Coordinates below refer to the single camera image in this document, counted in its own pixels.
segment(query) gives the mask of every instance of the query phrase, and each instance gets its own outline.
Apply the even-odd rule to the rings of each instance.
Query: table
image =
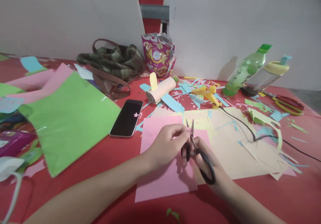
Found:
[[[75,61],[57,60],[41,63],[47,63],[51,68],[56,69],[61,62],[72,65]],[[3,83],[23,77],[26,72],[19,59],[0,62],[0,81]],[[149,79],[137,78],[130,84],[129,98],[142,100],[145,105],[148,102],[146,96],[144,93],[139,93],[142,92],[139,85],[143,83],[148,84]],[[224,82],[216,81],[216,83],[225,85]],[[267,90],[273,94],[285,95],[301,101],[284,88],[269,87]],[[241,93],[238,93],[234,98],[230,98],[229,102],[234,105],[244,103],[244,98]],[[116,103],[121,107],[126,99],[128,98],[118,100]],[[272,100],[267,96],[260,97],[260,99],[272,104]],[[191,102],[188,96],[180,98],[180,103],[183,104],[185,110],[193,109]],[[155,107],[156,105],[153,104],[146,106],[142,110],[142,117],[138,123],[146,118]],[[303,127],[309,134],[287,127],[288,121],[283,118],[280,121],[282,136],[300,150],[321,159],[321,146],[318,138],[321,119],[307,105],[305,107],[305,115],[288,117],[296,120],[296,124]],[[10,221],[22,223],[61,191],[138,155],[140,136],[141,132],[138,131],[129,139],[107,136],[58,177],[52,179],[48,171],[44,169],[32,178],[24,178]],[[307,143],[290,140],[291,136]],[[300,167],[303,174],[297,174],[297,177],[283,175],[279,181],[274,180],[270,175],[264,175],[239,179],[235,182],[287,223],[320,223],[321,163],[304,156],[286,143],[283,144],[283,151],[300,164],[308,165],[309,168]],[[9,185],[8,180],[0,183],[0,220],[4,219],[8,210],[14,186]],[[206,185],[198,186],[197,191],[139,203],[134,202],[135,190],[136,186],[133,186],[108,207],[94,223],[177,223],[173,216],[166,217],[166,210],[170,207],[179,214],[181,223],[238,223],[227,205],[213,195]]]

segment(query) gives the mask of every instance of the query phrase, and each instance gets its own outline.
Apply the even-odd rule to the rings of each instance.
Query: pink snack package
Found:
[[[165,33],[146,33],[141,36],[147,68],[157,77],[167,78],[175,64],[175,46]]]

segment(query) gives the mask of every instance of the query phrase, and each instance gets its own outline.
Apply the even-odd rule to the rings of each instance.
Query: glue gun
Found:
[[[193,95],[203,95],[204,97],[208,98],[213,105],[213,109],[217,109],[220,104],[218,103],[217,99],[214,97],[213,94],[216,93],[216,88],[214,85],[210,86],[210,88],[207,88],[206,86],[200,87],[198,89],[192,90],[191,94]]]

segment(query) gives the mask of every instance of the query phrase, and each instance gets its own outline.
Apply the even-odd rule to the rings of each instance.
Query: cardboard tube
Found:
[[[173,78],[169,77],[157,85],[154,91],[146,91],[147,99],[156,104],[164,94],[172,91],[176,87],[176,82]]]

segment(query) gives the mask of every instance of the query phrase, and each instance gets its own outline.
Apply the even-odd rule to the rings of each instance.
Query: white board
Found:
[[[170,0],[174,73],[227,81],[263,43],[290,70],[274,85],[321,90],[321,0]]]
[[[143,54],[138,0],[0,0],[0,6],[0,52],[75,60],[107,38]]]

